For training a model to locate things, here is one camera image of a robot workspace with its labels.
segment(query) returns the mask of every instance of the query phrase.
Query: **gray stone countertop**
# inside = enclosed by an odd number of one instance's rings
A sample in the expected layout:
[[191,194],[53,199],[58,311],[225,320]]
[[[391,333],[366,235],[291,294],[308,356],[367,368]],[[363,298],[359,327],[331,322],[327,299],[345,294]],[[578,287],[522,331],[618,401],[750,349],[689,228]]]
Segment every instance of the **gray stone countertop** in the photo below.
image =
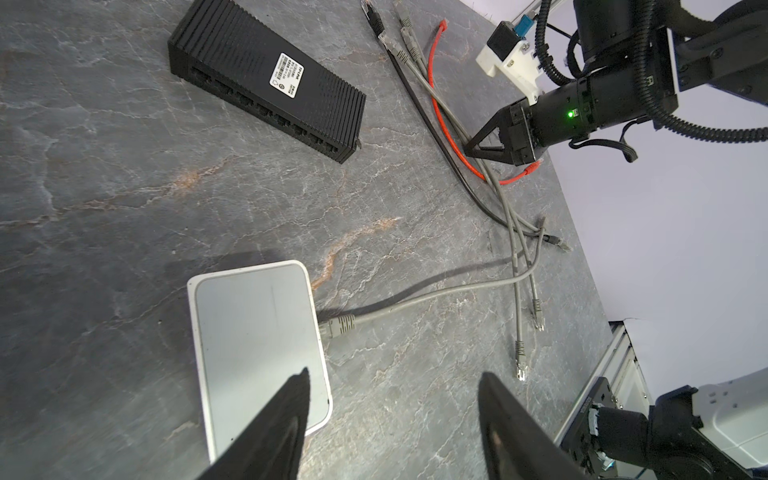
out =
[[[435,79],[476,131],[519,97],[475,64],[494,25],[458,0],[414,3],[422,43],[450,22]],[[240,4],[368,96],[362,149],[344,165],[170,73],[166,41],[188,0],[4,4],[7,478],[206,468],[185,289],[194,275],[298,259],[322,317],[414,286],[511,274],[505,231],[446,165],[357,0]],[[377,6],[396,33],[390,3]],[[548,328],[527,328],[528,381],[515,378],[511,289],[361,327],[326,346],[334,412],[306,440],[301,478],[484,478],[475,400],[486,370],[547,433],[558,429],[611,334],[552,166],[508,191],[575,247],[543,252]]]

